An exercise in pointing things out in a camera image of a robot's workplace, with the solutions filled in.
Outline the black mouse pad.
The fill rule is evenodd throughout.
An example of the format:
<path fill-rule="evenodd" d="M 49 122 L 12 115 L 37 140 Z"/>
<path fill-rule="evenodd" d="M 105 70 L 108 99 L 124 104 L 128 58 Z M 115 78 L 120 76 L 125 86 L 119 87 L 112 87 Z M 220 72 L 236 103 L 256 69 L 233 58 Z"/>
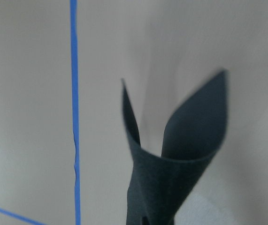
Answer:
<path fill-rule="evenodd" d="M 127 192 L 129 225 L 172 225 L 175 215 L 220 149 L 228 120 L 228 72 L 220 70 L 169 118 L 160 156 L 142 148 L 126 88 L 122 113 L 133 160 Z"/>

